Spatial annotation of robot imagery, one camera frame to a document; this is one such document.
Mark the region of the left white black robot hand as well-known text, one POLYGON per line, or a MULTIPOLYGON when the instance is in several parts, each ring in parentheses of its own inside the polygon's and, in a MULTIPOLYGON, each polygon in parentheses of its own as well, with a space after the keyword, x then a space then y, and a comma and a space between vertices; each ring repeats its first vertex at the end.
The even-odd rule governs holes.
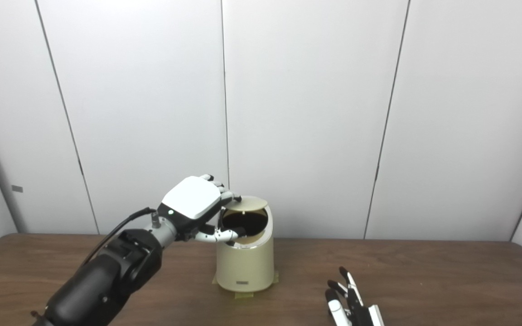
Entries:
POLYGON ((228 243, 246 237, 243 227, 225 228, 209 225, 227 204, 242 197, 227 190, 211 175, 189 176, 173 187, 157 208, 159 227, 150 228, 162 248, 175 241, 228 243))

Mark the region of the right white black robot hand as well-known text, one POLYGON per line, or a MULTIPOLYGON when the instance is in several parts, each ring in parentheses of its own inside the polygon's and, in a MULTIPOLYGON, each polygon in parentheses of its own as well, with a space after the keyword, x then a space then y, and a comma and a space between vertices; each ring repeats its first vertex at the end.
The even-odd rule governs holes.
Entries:
POLYGON ((378 305, 366 306, 352 274, 340 266, 346 285, 328 280, 325 291, 329 315, 337 326, 383 326, 385 322, 378 305))

